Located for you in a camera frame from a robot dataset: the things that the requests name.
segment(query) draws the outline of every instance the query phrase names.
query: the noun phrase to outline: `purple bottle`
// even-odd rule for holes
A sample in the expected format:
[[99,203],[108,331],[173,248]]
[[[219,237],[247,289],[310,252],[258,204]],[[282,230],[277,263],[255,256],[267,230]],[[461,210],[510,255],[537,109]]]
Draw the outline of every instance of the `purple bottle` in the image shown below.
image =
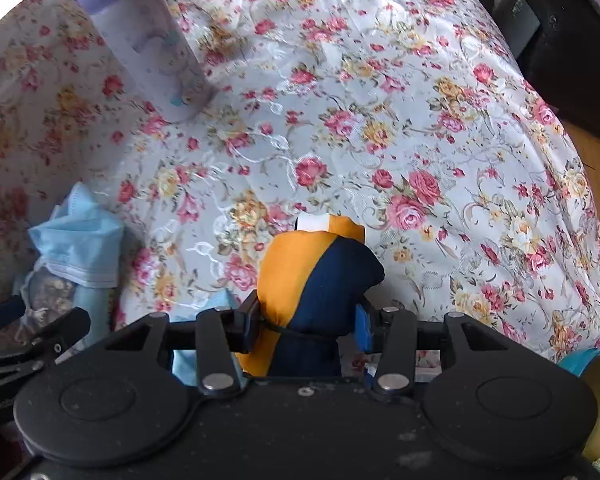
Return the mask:
[[119,62],[163,118],[208,103],[211,86],[164,0],[78,0]]

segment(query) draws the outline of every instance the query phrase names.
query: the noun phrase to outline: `circular pad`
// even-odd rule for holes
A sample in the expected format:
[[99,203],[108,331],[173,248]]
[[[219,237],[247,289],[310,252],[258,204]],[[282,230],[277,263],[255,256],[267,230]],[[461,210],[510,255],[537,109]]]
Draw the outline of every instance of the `circular pad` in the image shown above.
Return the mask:
[[51,367],[16,397],[14,419],[36,453],[103,467],[157,450],[180,431],[189,391],[143,352],[85,352]]
[[422,401],[443,447],[498,468],[538,466],[579,452],[597,416],[586,384],[530,353],[470,354],[431,381]]

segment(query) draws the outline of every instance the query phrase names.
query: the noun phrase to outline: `black strap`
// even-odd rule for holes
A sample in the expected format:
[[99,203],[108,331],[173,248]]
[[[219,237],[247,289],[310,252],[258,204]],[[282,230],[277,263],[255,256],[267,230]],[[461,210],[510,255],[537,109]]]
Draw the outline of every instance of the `black strap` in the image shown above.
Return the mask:
[[278,326],[276,324],[273,324],[266,317],[263,317],[261,319],[261,322],[264,324],[264,326],[266,328],[268,328],[269,330],[273,330],[273,332],[278,332],[280,335],[290,335],[293,337],[299,337],[299,338],[303,338],[303,339],[313,339],[316,341],[323,341],[323,342],[329,342],[329,343],[334,342],[337,339],[334,336],[319,335],[319,334],[304,334],[302,332],[296,332],[295,330],[290,330],[288,328],[284,328],[283,326]]

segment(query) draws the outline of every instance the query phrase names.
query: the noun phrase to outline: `metal bolt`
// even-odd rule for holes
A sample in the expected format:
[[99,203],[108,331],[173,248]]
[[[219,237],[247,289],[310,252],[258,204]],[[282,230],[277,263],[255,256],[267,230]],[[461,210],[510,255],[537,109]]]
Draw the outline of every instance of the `metal bolt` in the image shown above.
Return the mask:
[[384,374],[378,378],[378,386],[388,392],[409,386],[409,380],[402,374]]
[[298,389],[298,395],[300,397],[311,397],[315,393],[315,390],[311,386],[303,386]]
[[228,374],[209,374],[202,379],[202,385],[213,392],[226,390],[234,385],[234,379]]

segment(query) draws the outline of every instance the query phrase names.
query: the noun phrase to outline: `plush toy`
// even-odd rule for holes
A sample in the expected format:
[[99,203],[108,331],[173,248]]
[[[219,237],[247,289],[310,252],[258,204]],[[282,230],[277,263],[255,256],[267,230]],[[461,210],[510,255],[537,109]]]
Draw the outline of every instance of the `plush toy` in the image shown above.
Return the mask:
[[253,376],[339,376],[337,338],[353,331],[355,307],[384,280],[366,247],[365,229],[349,218],[303,213],[296,230],[274,238],[260,266],[264,319],[250,354],[239,355]]

